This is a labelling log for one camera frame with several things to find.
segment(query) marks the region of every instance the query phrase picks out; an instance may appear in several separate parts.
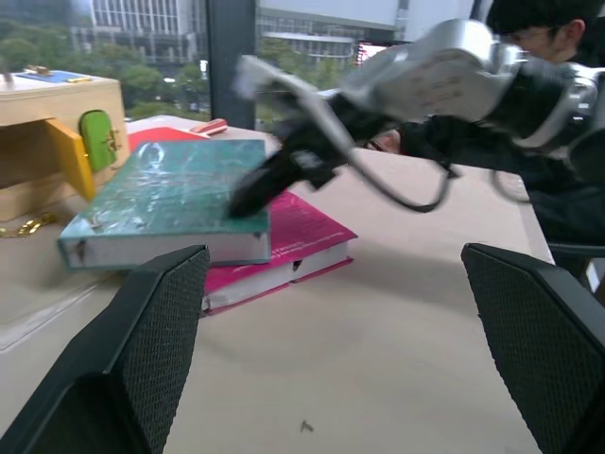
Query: dark shirt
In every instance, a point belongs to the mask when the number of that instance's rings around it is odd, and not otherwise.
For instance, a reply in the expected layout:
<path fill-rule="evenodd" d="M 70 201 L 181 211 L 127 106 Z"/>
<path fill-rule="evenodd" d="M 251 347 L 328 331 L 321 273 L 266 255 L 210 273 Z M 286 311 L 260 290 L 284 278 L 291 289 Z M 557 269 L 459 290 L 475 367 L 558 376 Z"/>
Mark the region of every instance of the dark shirt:
<path fill-rule="evenodd" d="M 599 66 L 596 54 L 587 50 L 572 61 Z M 424 157 L 425 143 L 456 164 L 520 175 L 547 240 L 605 244 L 605 189 L 581 182 L 564 162 L 527 156 L 503 134 L 453 117 L 402 127 L 406 154 Z"/>

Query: gold chain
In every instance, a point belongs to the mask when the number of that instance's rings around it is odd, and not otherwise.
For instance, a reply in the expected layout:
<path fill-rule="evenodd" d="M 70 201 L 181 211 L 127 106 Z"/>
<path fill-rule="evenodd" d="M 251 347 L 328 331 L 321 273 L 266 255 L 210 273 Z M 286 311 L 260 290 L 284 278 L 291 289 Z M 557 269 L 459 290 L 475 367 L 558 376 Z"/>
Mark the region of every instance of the gold chain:
<path fill-rule="evenodd" d="M 25 238 L 34 235 L 41 227 L 48 224 L 54 224 L 59 219 L 52 213 L 44 213 L 39 218 L 30 219 L 21 227 L 15 230 L 9 230 L 0 227 L 0 238 Z"/>

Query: beige tabletop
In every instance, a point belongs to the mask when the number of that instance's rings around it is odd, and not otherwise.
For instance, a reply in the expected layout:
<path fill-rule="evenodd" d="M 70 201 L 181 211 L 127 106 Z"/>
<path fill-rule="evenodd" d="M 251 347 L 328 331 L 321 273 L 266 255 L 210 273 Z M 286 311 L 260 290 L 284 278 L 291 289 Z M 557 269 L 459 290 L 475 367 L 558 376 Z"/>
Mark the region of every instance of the beige tabletop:
<path fill-rule="evenodd" d="M 410 198 L 431 198 L 429 163 L 359 152 Z M 348 170 L 317 193 L 297 186 L 359 235 L 354 263 L 200 322 L 165 453 L 539 453 L 493 366 L 459 256 L 470 241 L 544 260 L 548 249 L 529 207 L 497 196 L 484 171 L 461 171 L 429 215 L 396 209 Z M 0 242 L 0 433 L 119 286 L 65 272 L 59 230 Z"/>

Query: black hair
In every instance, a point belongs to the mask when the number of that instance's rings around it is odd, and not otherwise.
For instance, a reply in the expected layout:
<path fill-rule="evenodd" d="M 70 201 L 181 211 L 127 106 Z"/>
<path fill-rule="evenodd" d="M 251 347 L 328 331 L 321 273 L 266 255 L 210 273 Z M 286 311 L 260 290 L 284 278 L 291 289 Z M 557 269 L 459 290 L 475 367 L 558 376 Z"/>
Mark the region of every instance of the black hair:
<path fill-rule="evenodd" d="M 604 4 L 605 0 L 493 0 L 487 25 L 501 35 L 533 26 L 557 29 L 576 19 L 588 26 Z"/>

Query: wooden box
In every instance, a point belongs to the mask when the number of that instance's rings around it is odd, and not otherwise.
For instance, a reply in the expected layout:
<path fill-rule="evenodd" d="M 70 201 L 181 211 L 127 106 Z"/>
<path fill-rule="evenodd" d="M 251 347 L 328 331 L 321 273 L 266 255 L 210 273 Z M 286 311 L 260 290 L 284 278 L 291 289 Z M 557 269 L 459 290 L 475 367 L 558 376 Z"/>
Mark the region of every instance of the wooden box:
<path fill-rule="evenodd" d="M 117 80 L 73 83 L 0 79 L 0 221 L 79 193 L 91 199 L 129 155 Z M 79 135 L 81 117 L 103 111 L 112 123 L 116 162 L 93 174 Z"/>

